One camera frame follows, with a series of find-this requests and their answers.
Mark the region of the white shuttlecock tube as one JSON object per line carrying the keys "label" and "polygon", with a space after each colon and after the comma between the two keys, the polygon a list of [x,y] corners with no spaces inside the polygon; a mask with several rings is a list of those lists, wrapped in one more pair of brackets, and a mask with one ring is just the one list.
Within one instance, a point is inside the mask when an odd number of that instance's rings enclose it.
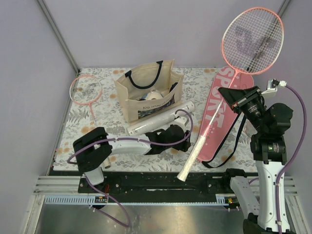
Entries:
{"label": "white shuttlecock tube", "polygon": [[191,113],[195,110],[195,106],[192,101],[187,101],[179,106],[176,106],[165,112],[162,112],[161,114],[157,114],[142,122],[127,127],[128,134],[130,136],[142,135],[147,132],[160,129],[161,127],[167,124],[174,124],[174,119],[178,116],[187,117],[185,112],[178,111],[178,109],[182,109],[187,113]]}

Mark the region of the pink racket cover bag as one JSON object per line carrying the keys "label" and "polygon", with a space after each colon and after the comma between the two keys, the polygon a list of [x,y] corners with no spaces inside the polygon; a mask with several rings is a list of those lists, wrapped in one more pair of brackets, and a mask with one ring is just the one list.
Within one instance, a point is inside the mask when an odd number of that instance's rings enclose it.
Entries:
{"label": "pink racket cover bag", "polygon": [[[204,108],[200,126],[201,135],[204,134],[206,127],[222,100],[218,88],[227,88],[230,83],[232,84],[232,89],[248,89],[254,86],[254,79],[252,76],[245,74],[239,74],[234,78],[234,70],[229,66],[225,66],[217,72]],[[223,101],[210,126],[205,145],[197,157],[199,161],[210,162],[215,158],[237,120],[238,114],[234,113],[228,104]]]}

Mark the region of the pink badminton racket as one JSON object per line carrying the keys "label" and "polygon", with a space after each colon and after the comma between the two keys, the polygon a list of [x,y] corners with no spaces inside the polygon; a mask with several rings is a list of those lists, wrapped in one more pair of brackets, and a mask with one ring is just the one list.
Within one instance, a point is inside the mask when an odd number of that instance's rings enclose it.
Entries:
{"label": "pink badminton racket", "polygon": [[100,81],[93,75],[78,76],[69,88],[71,101],[77,105],[88,106],[90,109],[94,124],[90,131],[98,126],[92,104],[101,97],[102,91],[103,88]]}
{"label": "pink badminton racket", "polygon": [[[227,66],[239,74],[258,75],[277,60],[284,41],[284,26],[274,11],[264,7],[250,8],[239,14],[226,29],[221,41],[221,53]],[[197,141],[177,178],[186,181],[192,165],[205,145],[211,124],[225,101],[222,97],[204,134]]]}

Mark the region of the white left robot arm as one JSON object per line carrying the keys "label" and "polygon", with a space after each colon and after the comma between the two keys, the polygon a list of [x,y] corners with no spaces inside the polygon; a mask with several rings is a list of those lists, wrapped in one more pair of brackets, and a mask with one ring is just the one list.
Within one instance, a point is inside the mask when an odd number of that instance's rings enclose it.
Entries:
{"label": "white left robot arm", "polygon": [[160,129],[136,137],[117,137],[97,127],[78,138],[73,143],[74,154],[68,159],[75,158],[78,171],[89,179],[89,187],[96,193],[105,189],[106,181],[102,174],[101,164],[109,157],[120,154],[158,155],[173,148],[187,152],[191,132],[176,124],[166,130]]}

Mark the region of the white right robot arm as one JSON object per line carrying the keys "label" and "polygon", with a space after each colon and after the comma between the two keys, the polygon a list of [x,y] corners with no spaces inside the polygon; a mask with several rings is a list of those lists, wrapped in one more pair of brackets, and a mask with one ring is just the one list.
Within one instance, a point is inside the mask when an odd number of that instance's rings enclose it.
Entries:
{"label": "white right robot arm", "polygon": [[233,193],[244,214],[245,234],[292,233],[285,207],[284,168],[287,164],[284,133],[291,126],[293,110],[283,103],[266,108],[260,89],[219,88],[220,94],[234,113],[243,113],[257,133],[252,135],[250,148],[259,181],[256,198],[244,175],[222,180],[223,190]]}

